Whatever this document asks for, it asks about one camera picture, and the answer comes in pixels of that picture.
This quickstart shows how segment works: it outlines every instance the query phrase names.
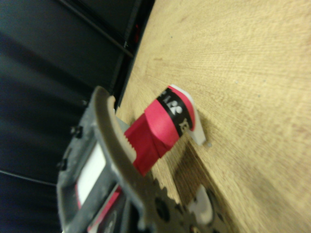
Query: dark cable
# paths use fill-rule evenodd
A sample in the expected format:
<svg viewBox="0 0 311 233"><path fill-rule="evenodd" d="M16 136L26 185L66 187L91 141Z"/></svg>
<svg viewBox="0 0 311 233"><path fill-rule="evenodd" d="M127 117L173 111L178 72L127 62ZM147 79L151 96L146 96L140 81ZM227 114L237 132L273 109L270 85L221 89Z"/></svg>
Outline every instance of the dark cable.
<svg viewBox="0 0 311 233"><path fill-rule="evenodd" d="M46 181L41 181L41 180L37 180L37 179L26 177L26 176L17 175L17 174L8 172L8 171L0 170L0 173L4 174L4 175L15 177L15 178L19 178L19 179L22 179L22 180L31 181L31 182L35 182L35 183L39 183L39 184L45 184L45 185L56 187L56 184L54 184L54 183L46 182Z"/></svg>

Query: wood grain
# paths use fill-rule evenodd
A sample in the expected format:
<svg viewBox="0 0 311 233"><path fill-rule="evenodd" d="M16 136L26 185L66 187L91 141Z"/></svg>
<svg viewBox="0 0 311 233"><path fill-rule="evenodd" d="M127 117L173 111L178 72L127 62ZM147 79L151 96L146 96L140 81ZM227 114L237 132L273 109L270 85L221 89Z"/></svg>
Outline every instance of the wood grain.
<svg viewBox="0 0 311 233"><path fill-rule="evenodd" d="M156 0L117 116L171 83L207 142L185 135L153 168L169 196L211 185L231 232L311 232L311 1Z"/></svg>

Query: dark background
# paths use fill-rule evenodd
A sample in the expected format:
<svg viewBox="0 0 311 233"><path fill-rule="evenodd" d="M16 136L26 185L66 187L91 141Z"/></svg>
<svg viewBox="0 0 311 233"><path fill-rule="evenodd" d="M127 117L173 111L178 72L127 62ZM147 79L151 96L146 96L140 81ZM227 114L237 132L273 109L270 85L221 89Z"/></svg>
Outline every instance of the dark background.
<svg viewBox="0 0 311 233"><path fill-rule="evenodd" d="M0 229L61 232L56 168L97 85L120 105L153 0L0 2Z"/></svg>

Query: black label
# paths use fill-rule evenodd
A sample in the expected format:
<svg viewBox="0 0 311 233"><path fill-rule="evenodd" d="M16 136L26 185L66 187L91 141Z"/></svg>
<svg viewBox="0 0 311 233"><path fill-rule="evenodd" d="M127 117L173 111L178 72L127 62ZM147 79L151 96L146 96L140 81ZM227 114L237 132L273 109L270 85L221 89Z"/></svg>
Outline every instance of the black label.
<svg viewBox="0 0 311 233"><path fill-rule="evenodd" d="M171 89L167 88L157 98L157 101L163 106L165 111L172 119L179 137L185 130L192 128L192 121L188 109L180 97Z"/></svg>

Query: wooden surface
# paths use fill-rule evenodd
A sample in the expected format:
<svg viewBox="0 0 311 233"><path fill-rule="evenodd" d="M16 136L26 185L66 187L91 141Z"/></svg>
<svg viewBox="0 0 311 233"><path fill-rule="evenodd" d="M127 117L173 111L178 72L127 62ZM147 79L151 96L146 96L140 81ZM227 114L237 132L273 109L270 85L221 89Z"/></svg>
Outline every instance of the wooden surface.
<svg viewBox="0 0 311 233"><path fill-rule="evenodd" d="M153 168L187 203L211 186L231 232L311 232L311 1L156 0L117 116L169 84L207 142L183 136Z"/></svg>

